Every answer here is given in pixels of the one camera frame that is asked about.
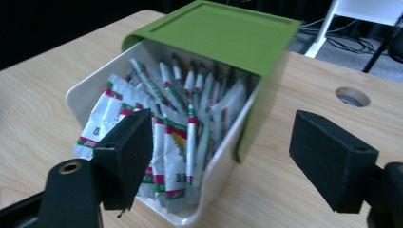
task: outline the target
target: black metal stand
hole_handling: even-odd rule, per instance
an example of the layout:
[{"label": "black metal stand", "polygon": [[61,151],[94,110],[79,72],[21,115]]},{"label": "black metal stand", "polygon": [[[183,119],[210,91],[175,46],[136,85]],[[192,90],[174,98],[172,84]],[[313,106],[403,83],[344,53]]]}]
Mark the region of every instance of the black metal stand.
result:
[{"label": "black metal stand", "polygon": [[374,66],[376,60],[379,58],[379,56],[382,54],[382,52],[387,48],[389,43],[391,42],[393,36],[395,35],[396,31],[399,29],[399,27],[403,24],[403,13],[400,16],[400,18],[397,20],[396,24],[389,30],[388,34],[386,35],[385,39],[383,40],[382,44],[380,45],[379,49],[376,51],[374,56],[371,58],[370,62],[364,67],[362,72],[368,73],[370,72],[371,68]]}]

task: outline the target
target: plastic container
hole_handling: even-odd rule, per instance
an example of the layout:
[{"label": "plastic container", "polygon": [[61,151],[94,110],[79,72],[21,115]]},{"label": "plastic container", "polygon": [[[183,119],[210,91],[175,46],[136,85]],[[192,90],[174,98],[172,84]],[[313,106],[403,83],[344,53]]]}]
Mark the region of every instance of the plastic container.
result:
[{"label": "plastic container", "polygon": [[230,175],[247,114],[298,26],[299,22],[290,19],[195,1],[129,34],[123,41],[125,52],[75,85],[67,93],[67,104],[84,127],[110,74],[124,77],[132,69],[130,57],[158,69],[160,60],[169,63],[175,53],[185,63],[192,59],[208,68],[219,63],[224,70],[247,71],[251,75],[249,98],[206,168],[198,206],[168,214],[153,199],[137,198],[172,225],[194,225]]}]

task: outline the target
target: tea bag packet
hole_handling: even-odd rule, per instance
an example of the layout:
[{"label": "tea bag packet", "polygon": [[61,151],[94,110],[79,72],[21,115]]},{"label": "tea bag packet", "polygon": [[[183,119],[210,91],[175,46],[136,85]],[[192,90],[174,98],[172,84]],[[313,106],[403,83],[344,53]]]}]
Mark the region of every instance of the tea bag packet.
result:
[{"label": "tea bag packet", "polygon": [[183,114],[166,107],[163,109],[163,123],[166,210],[168,213],[176,213],[188,206],[184,197],[187,119]]},{"label": "tea bag packet", "polygon": [[195,68],[193,67],[193,62],[190,62],[189,72],[186,76],[186,81],[184,82],[184,92],[187,99],[192,99],[193,89],[195,88]]},{"label": "tea bag packet", "polygon": [[229,78],[232,78],[232,75],[234,75],[234,68],[231,67],[228,75],[223,75],[220,73],[220,81],[221,81],[221,85],[220,85],[220,91],[219,91],[219,101],[221,101],[225,95],[225,93],[228,90],[228,82],[229,82]]},{"label": "tea bag packet", "polygon": [[119,121],[122,95],[126,88],[127,82],[124,79],[114,74],[109,77],[104,93],[92,109],[89,120],[73,147],[74,155],[82,159],[92,159],[92,147]]},{"label": "tea bag packet", "polygon": [[130,72],[126,75],[125,80],[132,86],[139,85],[140,78],[135,68],[130,70]]},{"label": "tea bag packet", "polygon": [[153,157],[151,159],[151,168],[154,180],[154,197],[155,201],[161,207],[166,206],[165,197],[165,165],[163,160],[163,148],[165,137],[165,126],[163,124],[163,116],[161,113],[154,114],[154,148]]},{"label": "tea bag packet", "polygon": [[220,83],[214,78],[214,73],[209,72],[204,81],[204,90],[201,94],[201,101],[199,104],[199,110],[197,112],[208,113],[210,111],[210,106],[217,102],[219,97]]},{"label": "tea bag packet", "polygon": [[127,85],[127,89],[125,90],[122,98],[122,104],[119,109],[119,121],[125,116],[134,112],[137,100],[142,92],[143,90],[141,86],[135,87],[133,85]]},{"label": "tea bag packet", "polygon": [[182,84],[182,70],[179,64],[178,57],[172,54],[172,69],[174,71],[175,81],[181,85]]},{"label": "tea bag packet", "polygon": [[[155,104],[155,101],[151,98],[151,96],[144,94],[143,100],[141,103],[143,104],[143,108],[150,108],[151,109],[151,114],[152,114],[152,132],[153,132],[153,143],[156,144],[156,121],[157,118],[161,118],[161,113],[157,105]],[[145,175],[143,178],[143,182],[139,187],[139,191],[137,193],[137,197],[150,197],[153,198],[155,196],[155,185],[154,185],[154,172],[152,168],[152,161],[148,165],[148,167],[145,170]]]},{"label": "tea bag packet", "polygon": [[166,96],[169,102],[175,107],[176,110],[186,113],[186,101],[184,100],[182,94],[180,94],[174,87],[175,81],[172,80],[172,75],[167,64],[160,62],[160,71],[163,77],[163,85],[165,87]]},{"label": "tea bag packet", "polygon": [[218,146],[228,133],[232,123],[237,119],[246,103],[246,98],[245,79],[238,78],[222,100],[211,106],[212,132],[214,132],[213,151],[218,149]]},{"label": "tea bag packet", "polygon": [[155,99],[157,104],[168,105],[169,101],[166,97],[163,79],[161,78],[159,70],[147,67],[135,59],[130,59],[130,62],[134,66],[140,82],[144,85],[147,93]]},{"label": "tea bag packet", "polygon": [[195,83],[195,89],[193,91],[193,106],[194,106],[195,110],[199,109],[206,73],[207,73],[207,71],[206,71],[205,67],[203,65],[201,65],[198,69],[196,83]]},{"label": "tea bag packet", "polygon": [[200,191],[202,186],[202,177],[208,163],[207,156],[213,153],[212,132],[210,129],[210,122],[206,122],[202,128],[197,146],[192,181],[193,194],[195,195],[193,197],[193,202],[198,201],[198,199],[195,199],[195,197],[198,195],[198,191]]},{"label": "tea bag packet", "polygon": [[193,174],[196,166],[196,150],[198,137],[198,120],[195,109],[189,104],[188,122],[187,122],[187,142],[186,142],[186,192],[185,196],[188,203],[196,203],[193,193]]}]

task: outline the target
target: white container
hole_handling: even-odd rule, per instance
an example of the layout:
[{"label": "white container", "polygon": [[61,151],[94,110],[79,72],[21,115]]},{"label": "white container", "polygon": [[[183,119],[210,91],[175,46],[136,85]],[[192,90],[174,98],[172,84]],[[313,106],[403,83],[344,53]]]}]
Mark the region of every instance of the white container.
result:
[{"label": "white container", "polygon": [[[209,69],[215,64],[213,60],[200,55],[144,39],[68,91],[66,96],[67,104],[81,127],[84,128],[86,126],[89,114],[103,93],[109,76],[113,73],[124,77],[133,68],[129,62],[129,58],[134,58],[144,63],[147,67],[159,69],[158,63],[161,60],[170,63],[172,53],[175,53],[184,63],[189,63],[190,60],[194,60],[197,63],[204,63]],[[216,64],[219,64],[224,73],[230,68],[230,66],[225,66],[220,63]],[[235,70],[235,74],[240,73],[242,73],[241,70]],[[211,201],[217,198],[235,164],[236,146],[247,113],[257,94],[257,91],[254,89],[258,83],[258,79],[259,77],[250,76],[248,88],[249,98],[205,170],[202,180],[200,202],[197,207],[189,208],[178,214],[168,214],[166,210],[160,207],[153,199],[136,198],[136,200],[149,206],[174,226],[187,227],[194,225],[202,215],[204,209]]]}]

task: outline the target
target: light wood surface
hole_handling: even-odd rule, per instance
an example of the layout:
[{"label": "light wood surface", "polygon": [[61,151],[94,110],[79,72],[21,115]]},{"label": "light wood surface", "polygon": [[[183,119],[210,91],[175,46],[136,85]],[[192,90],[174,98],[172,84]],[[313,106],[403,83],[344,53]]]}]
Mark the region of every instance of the light wood surface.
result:
[{"label": "light wood surface", "polygon": [[[0,72],[0,208],[42,191],[49,169],[74,158],[81,129],[65,103],[68,89],[116,57],[129,32],[162,16],[135,13]],[[273,89],[257,100],[269,112],[244,163],[197,226],[366,227],[368,205],[359,215],[333,213],[290,159],[295,112],[323,115],[350,131],[380,151],[383,167],[403,161],[403,85],[295,53],[286,53],[272,77]],[[335,95],[342,86],[364,92],[371,104],[342,103]],[[118,214],[103,211],[105,227],[169,227],[139,202]]]}]

